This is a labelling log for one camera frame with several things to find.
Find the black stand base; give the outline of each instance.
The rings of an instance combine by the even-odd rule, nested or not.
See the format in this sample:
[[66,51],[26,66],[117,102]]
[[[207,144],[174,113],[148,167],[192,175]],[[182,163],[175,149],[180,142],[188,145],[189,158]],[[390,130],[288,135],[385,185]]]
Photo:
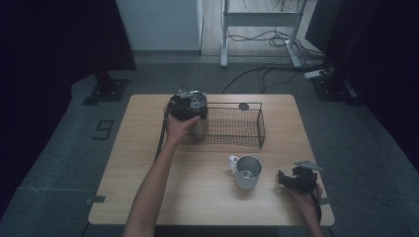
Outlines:
[[345,80],[341,86],[332,83],[331,79],[327,77],[313,78],[311,83],[319,101],[346,102],[348,106],[364,105],[348,80]]
[[110,80],[110,87],[106,90],[96,85],[90,97],[86,97],[83,106],[96,106],[99,102],[120,102],[129,83],[127,79]]

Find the power strip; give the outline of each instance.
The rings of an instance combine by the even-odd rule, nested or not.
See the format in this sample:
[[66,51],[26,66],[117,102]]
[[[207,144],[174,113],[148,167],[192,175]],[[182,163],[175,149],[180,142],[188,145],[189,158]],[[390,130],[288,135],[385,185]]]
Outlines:
[[316,78],[316,77],[320,77],[320,76],[326,76],[326,75],[327,75],[327,73],[326,73],[325,70],[317,70],[317,71],[304,73],[304,78],[305,79],[312,79],[312,78]]

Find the forearm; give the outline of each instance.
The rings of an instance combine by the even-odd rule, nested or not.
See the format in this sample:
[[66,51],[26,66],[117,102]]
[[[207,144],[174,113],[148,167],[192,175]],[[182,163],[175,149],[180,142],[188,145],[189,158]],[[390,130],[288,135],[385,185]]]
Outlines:
[[318,223],[315,209],[303,213],[302,216],[304,218],[305,227],[308,231],[308,236],[323,237],[323,231],[321,230],[320,225]]
[[176,147],[177,144],[167,141],[145,176],[133,201],[124,236],[153,236]]

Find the metal mug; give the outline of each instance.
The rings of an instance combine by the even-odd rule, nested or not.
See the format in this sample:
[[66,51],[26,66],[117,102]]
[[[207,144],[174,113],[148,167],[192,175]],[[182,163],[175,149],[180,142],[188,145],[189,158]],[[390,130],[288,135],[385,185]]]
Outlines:
[[228,165],[234,172],[234,182],[242,190],[253,190],[262,174],[262,163],[254,156],[241,158],[230,155]]

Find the wire basket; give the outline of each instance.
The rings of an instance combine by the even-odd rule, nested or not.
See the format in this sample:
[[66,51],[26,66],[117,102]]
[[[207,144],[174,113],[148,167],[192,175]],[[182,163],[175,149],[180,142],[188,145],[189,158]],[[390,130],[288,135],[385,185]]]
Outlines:
[[225,144],[262,148],[266,138],[262,103],[208,103],[203,128],[189,131],[183,144]]

